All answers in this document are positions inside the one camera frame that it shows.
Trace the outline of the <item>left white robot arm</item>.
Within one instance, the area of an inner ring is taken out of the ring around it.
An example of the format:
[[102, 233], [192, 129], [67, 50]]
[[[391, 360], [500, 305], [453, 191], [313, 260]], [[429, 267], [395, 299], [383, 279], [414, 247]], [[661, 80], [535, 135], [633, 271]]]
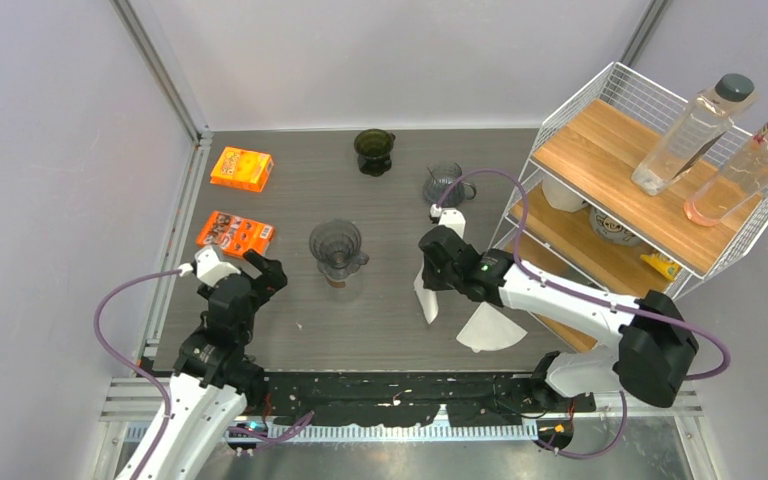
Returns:
[[226, 261], [215, 247], [173, 269], [193, 275], [207, 307], [198, 327], [182, 342], [166, 384], [151, 382], [161, 405], [121, 479], [194, 479], [232, 421], [258, 412], [267, 398], [262, 367], [246, 353], [258, 310], [287, 286], [280, 261], [248, 250], [243, 258], [256, 275]]

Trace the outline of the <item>glass carafe with leather collar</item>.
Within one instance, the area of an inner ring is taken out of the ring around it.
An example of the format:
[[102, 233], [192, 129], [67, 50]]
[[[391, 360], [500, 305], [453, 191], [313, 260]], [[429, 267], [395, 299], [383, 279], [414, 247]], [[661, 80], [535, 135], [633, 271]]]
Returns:
[[364, 279], [360, 274], [339, 281], [326, 277], [323, 296], [329, 302], [350, 303], [357, 300], [363, 290]]

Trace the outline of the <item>grey glass dripper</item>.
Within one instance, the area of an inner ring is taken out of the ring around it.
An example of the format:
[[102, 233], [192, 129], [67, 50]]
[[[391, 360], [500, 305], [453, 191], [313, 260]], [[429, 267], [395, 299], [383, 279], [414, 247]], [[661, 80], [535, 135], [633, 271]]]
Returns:
[[334, 219], [317, 225], [309, 236], [309, 249], [318, 270], [332, 282], [344, 282], [368, 264], [356, 225]]

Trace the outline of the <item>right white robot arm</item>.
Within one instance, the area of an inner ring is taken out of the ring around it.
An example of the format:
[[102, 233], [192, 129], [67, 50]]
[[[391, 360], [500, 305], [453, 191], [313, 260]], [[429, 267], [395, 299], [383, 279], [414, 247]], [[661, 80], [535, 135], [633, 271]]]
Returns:
[[505, 250], [478, 253], [443, 225], [418, 246], [431, 292], [454, 290], [473, 302], [538, 314], [596, 340], [587, 352], [544, 356], [530, 385], [540, 408], [556, 410], [579, 394], [614, 390], [650, 406], [673, 405], [699, 343], [669, 296], [609, 293], [539, 270]]

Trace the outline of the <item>white paper coffee filter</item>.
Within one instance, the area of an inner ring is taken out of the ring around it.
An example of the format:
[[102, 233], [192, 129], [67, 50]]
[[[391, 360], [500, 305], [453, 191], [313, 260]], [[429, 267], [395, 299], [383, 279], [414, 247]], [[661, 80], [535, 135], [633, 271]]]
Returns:
[[413, 289], [420, 304], [423, 317], [428, 325], [431, 325], [439, 315], [439, 303], [437, 293], [427, 289], [424, 282], [424, 267], [421, 267], [413, 281]]

